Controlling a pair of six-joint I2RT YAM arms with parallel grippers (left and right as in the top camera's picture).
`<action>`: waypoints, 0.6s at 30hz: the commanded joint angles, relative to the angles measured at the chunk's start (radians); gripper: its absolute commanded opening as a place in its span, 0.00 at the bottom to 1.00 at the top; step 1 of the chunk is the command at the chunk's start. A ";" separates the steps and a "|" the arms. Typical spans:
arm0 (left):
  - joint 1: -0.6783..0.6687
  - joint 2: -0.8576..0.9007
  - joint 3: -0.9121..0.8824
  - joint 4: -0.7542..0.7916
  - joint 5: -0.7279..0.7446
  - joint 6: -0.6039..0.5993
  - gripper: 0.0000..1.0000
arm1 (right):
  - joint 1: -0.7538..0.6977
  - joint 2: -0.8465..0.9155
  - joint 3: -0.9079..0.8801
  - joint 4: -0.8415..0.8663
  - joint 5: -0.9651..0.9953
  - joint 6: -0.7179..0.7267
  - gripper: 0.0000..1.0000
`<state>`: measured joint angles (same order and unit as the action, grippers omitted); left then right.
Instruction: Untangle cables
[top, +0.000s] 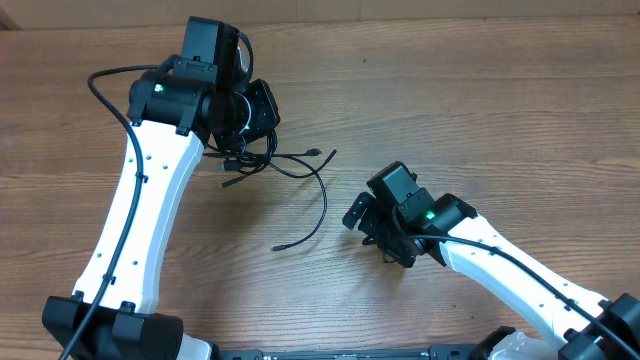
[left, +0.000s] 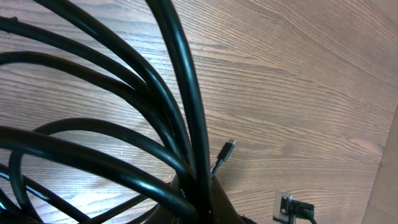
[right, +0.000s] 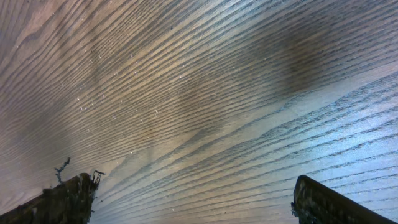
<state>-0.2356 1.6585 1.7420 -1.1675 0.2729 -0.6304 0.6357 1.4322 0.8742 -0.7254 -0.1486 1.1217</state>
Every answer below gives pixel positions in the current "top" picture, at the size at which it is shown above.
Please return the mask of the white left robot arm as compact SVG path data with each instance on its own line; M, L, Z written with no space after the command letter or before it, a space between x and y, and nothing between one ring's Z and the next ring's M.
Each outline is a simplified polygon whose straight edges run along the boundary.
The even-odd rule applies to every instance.
M206 146L238 155L277 126L277 106L252 76L247 36L220 21L191 17L181 52L138 71L118 114L126 152L101 236L72 294L50 297L42 322L66 359L215 359L214 344L158 312L162 263Z

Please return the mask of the black cable silver plug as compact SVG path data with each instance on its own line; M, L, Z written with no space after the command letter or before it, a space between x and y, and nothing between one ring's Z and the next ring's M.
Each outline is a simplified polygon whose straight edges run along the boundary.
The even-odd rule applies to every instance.
M296 204L295 208L287 213L286 220L292 223L292 232L295 236L300 236L300 238L295 241L275 245L271 248L272 252L283 252L306 243L320 230L326 218L329 200L321 171L333 159L335 154L330 153L319 166L313 166L307 161L307 158L317 156L318 154L316 152L312 152L312 154L308 152L275 154L277 159L290 161L301 166L305 170L304 173L286 170L284 167L276 165L275 163L269 164L272 170L287 179L300 181L299 187L294 191L295 195L306 191L308 186L312 186L313 184L318 186L317 193L311 196L305 205L302 203Z

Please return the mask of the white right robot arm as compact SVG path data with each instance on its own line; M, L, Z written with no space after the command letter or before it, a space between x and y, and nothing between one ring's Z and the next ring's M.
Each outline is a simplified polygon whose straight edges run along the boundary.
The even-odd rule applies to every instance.
M475 208L446 193L433 198L416 174L396 161L368 180L343 217L364 233L386 263L404 268L431 256L490 291L537 332L503 326L476 345L431 359L636 359L639 301L611 301L556 274L502 236Z

